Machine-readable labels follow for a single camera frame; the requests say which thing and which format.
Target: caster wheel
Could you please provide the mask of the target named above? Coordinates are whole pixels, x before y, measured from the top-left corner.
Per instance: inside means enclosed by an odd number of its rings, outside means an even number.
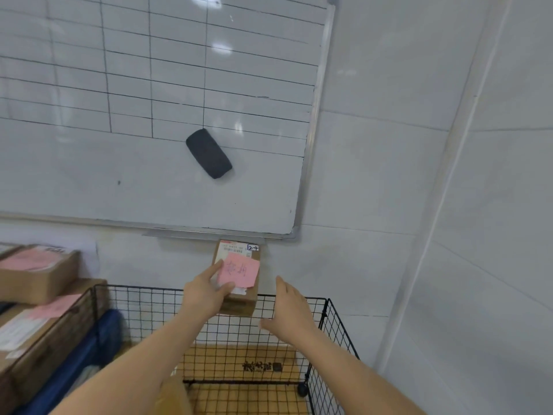
[[[306,397],[308,395],[308,385],[305,383],[298,384],[298,394],[300,397]]]

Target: wire mesh cart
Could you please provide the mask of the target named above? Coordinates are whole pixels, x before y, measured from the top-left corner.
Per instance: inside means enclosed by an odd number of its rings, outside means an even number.
[[[96,286],[108,290],[123,316],[124,347],[133,346],[178,311],[182,290]],[[315,323],[358,358],[330,299],[309,297]],[[174,374],[186,384],[195,414],[341,414],[342,408],[308,360],[258,327],[272,318],[275,296],[260,294],[251,318],[216,315],[198,334]]]

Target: black eraser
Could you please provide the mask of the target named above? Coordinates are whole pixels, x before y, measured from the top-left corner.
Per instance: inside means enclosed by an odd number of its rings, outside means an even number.
[[[219,179],[232,169],[231,161],[205,128],[199,129],[188,137],[186,145],[200,166],[212,178]]]

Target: human hand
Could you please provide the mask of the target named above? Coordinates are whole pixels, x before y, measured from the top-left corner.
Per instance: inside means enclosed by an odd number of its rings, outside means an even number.
[[[215,316],[219,312],[223,299],[234,288],[233,282],[222,285],[218,290],[211,285],[211,277],[222,266],[223,261],[219,260],[197,275],[192,281],[185,284],[181,313],[198,317],[202,323],[205,323],[210,317]]]
[[[273,319],[261,319],[259,327],[297,348],[301,336],[316,331],[317,326],[305,297],[282,278],[277,277],[276,281]]]

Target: human arm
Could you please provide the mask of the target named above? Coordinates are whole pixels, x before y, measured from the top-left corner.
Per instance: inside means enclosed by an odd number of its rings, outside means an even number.
[[[293,345],[317,370],[348,415],[422,415],[409,398],[332,342],[315,326],[307,300],[282,278],[276,278],[273,319],[260,327]]]
[[[185,285],[183,304],[172,320],[107,365],[51,414],[146,414],[163,380],[170,376],[204,323],[217,314],[223,298],[234,288],[233,283],[218,291],[211,286],[210,279],[221,265],[219,261]]]

